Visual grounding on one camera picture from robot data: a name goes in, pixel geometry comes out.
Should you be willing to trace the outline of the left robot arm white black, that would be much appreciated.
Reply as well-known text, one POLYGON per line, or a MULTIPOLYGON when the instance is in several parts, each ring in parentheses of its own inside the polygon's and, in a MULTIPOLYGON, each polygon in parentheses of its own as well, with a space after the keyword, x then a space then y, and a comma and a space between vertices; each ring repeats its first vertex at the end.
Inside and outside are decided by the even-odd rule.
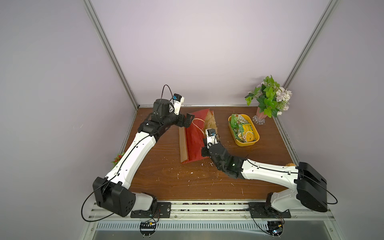
POLYGON ((184 97, 174 94, 171 100, 157 99, 153 111, 140 124, 135 138, 116 166, 93 182, 96 204, 113 214, 126 217, 130 213, 154 216, 157 198, 130 191, 133 178, 148 152, 171 127, 188 128, 194 115, 180 112, 184 97))

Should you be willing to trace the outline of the left circuit board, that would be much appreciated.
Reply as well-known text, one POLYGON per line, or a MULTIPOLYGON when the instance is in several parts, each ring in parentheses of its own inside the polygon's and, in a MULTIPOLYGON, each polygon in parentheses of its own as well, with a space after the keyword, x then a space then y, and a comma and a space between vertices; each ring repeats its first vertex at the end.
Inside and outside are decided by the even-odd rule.
POLYGON ((139 231, 143 237, 151 237, 157 229, 156 222, 141 222, 139 226, 139 231))

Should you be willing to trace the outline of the small red flower pot plant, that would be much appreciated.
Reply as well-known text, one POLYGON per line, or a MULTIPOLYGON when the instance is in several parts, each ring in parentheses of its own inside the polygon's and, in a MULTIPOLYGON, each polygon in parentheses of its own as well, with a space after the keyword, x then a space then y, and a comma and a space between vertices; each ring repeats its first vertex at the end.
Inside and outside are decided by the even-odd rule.
POLYGON ((124 156, 125 153, 121 153, 121 154, 117 154, 117 156, 114 158, 114 160, 112 161, 112 163, 116 166, 119 161, 122 159, 122 157, 124 156))

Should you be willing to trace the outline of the circuit board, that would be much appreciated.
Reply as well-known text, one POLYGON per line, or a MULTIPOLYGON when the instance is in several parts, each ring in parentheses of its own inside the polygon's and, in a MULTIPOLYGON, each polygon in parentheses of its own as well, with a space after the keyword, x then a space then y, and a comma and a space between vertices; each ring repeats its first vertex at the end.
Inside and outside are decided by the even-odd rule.
POLYGON ((273 237, 280 237, 284 231, 282 222, 267 222, 267 233, 273 237))
POLYGON ((143 237, 151 237, 157 229, 156 222, 141 222, 139 226, 139 231, 143 237))

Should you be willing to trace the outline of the pink glass vase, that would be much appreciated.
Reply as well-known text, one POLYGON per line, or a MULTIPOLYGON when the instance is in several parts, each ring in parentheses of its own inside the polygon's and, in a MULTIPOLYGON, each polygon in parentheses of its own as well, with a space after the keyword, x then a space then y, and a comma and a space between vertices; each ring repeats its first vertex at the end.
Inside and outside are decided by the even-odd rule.
POLYGON ((264 125, 266 122, 266 117, 267 115, 261 111, 260 107, 257 107, 257 113, 253 116, 252 121, 255 125, 264 125))

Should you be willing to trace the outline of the green yellow condiment packet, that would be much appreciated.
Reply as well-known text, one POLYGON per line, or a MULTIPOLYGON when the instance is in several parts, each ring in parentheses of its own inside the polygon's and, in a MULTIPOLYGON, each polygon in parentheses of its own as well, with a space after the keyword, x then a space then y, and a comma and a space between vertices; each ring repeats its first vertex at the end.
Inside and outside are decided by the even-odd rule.
POLYGON ((240 125, 237 136, 243 143, 254 142, 256 140, 253 127, 250 123, 240 125))

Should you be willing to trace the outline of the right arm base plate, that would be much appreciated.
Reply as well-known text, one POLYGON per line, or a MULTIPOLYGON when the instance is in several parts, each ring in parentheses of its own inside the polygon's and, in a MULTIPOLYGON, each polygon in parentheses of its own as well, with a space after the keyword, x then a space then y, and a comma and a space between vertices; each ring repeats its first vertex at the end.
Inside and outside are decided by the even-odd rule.
POLYGON ((248 205, 247 210, 254 219, 290 219, 292 217, 289 210, 279 212, 272 207, 266 207, 265 203, 250 202, 248 205))

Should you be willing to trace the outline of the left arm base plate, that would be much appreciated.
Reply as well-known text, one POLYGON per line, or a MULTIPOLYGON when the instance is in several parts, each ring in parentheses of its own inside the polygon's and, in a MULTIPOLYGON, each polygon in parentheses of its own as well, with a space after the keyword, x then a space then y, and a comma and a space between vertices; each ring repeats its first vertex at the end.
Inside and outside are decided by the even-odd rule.
POLYGON ((131 218, 170 218, 172 209, 171 202, 154 202, 149 210, 131 211, 131 218))

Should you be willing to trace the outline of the right circuit board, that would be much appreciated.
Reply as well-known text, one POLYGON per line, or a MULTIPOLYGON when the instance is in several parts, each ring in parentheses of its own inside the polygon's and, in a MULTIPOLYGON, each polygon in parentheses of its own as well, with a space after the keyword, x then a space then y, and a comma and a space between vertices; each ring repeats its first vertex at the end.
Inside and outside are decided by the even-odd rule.
POLYGON ((267 233, 273 237, 280 237, 284 231, 282 222, 267 222, 267 233))

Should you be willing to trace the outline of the green plant with white flowers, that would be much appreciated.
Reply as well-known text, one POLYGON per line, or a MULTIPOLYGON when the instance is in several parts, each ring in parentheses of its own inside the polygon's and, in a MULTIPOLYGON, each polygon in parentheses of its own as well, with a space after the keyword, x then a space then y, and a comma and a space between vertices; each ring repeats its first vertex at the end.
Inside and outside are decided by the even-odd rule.
POLYGON ((247 105, 256 100, 260 112, 268 118, 280 116, 290 108, 290 99, 293 93, 283 88, 272 76, 266 76, 262 83, 245 96, 247 105))

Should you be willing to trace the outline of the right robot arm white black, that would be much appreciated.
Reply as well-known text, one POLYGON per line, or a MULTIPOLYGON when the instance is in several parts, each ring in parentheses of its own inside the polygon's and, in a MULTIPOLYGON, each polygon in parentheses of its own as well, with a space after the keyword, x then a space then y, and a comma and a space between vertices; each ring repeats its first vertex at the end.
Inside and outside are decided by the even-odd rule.
POLYGON ((306 207, 316 212, 328 211, 326 179, 310 164, 277 166, 231 155, 220 143, 202 148, 202 156, 209 157, 216 168, 233 179, 264 181, 287 188, 267 197, 267 208, 285 212, 306 207))

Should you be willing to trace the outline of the aluminium front rail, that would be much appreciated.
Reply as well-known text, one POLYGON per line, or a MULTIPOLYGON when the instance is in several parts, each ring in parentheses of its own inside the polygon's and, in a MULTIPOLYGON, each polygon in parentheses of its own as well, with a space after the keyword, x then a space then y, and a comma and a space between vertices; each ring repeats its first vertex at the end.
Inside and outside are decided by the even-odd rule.
MULTIPOLYGON (((261 200, 201 200, 201 201, 160 201, 171 202, 172 209, 170 218, 166 220, 251 220, 250 212, 247 210, 250 202, 261 202, 261 200)), ((290 209, 290 219, 276 220, 333 220, 330 210, 325 213, 315 212, 305 207, 290 209)))

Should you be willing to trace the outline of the yellow plastic tray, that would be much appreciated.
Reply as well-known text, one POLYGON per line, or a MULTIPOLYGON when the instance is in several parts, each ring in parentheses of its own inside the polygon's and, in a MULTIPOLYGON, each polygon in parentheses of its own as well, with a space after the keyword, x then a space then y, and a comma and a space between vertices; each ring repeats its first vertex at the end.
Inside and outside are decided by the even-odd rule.
POLYGON ((251 118, 245 114, 232 114, 228 125, 233 139, 239 147, 252 146, 260 140, 260 135, 251 118))

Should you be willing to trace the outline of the red paper bag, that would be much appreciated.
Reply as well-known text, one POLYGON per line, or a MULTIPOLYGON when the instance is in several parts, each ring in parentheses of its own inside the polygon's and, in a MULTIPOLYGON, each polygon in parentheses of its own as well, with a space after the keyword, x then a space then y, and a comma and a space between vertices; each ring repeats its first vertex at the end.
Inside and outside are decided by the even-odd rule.
POLYGON ((193 112, 195 116, 193 122, 188 128, 179 129, 180 144, 180 162, 182 164, 191 163, 206 159, 202 156, 202 148, 205 146, 206 130, 215 129, 218 133, 218 127, 215 120, 214 111, 203 109, 193 112))

